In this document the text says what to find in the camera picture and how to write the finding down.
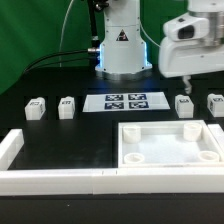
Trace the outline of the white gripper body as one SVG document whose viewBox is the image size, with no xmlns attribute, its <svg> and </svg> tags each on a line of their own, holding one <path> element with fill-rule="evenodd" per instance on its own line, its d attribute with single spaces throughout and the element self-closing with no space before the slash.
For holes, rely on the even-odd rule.
<svg viewBox="0 0 224 224">
<path fill-rule="evenodd" d="M 224 70 L 224 21 L 221 15 L 181 15 L 163 26 L 158 66 L 165 77 Z"/>
</svg>

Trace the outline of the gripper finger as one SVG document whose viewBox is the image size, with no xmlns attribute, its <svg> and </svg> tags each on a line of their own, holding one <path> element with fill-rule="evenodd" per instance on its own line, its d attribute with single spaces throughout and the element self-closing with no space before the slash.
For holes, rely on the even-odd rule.
<svg viewBox="0 0 224 224">
<path fill-rule="evenodd" d="M 190 83 L 190 79 L 191 79 L 191 76 L 183 76 L 182 78 L 182 81 L 185 85 L 185 92 L 186 94 L 191 94 L 192 93 L 192 85 Z"/>
</svg>

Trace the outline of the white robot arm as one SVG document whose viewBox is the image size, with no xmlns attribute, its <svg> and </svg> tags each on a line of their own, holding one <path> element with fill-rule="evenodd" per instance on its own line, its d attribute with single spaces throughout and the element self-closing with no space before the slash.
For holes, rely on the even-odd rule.
<svg viewBox="0 0 224 224">
<path fill-rule="evenodd" d="M 141 38 L 140 0 L 99 0 L 105 38 L 99 46 L 97 75 L 111 80 L 137 79 L 152 68 Z M 158 67 L 180 76 L 190 93 L 194 74 L 224 70 L 224 0 L 188 0 L 188 11 L 163 25 Z"/>
</svg>

